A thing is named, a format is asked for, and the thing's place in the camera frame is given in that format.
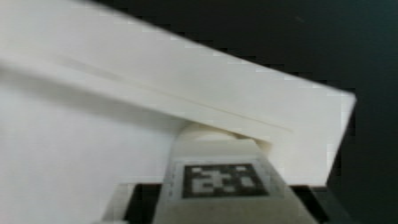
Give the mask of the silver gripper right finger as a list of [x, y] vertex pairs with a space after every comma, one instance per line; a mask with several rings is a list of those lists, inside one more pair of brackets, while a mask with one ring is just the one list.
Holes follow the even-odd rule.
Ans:
[[291, 190], [318, 224], [355, 224], [355, 220], [327, 187], [291, 185]]

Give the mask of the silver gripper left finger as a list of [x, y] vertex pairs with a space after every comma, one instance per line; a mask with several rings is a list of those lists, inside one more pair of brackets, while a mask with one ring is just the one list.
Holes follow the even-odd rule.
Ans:
[[104, 208], [101, 224], [152, 224], [160, 183], [120, 183]]

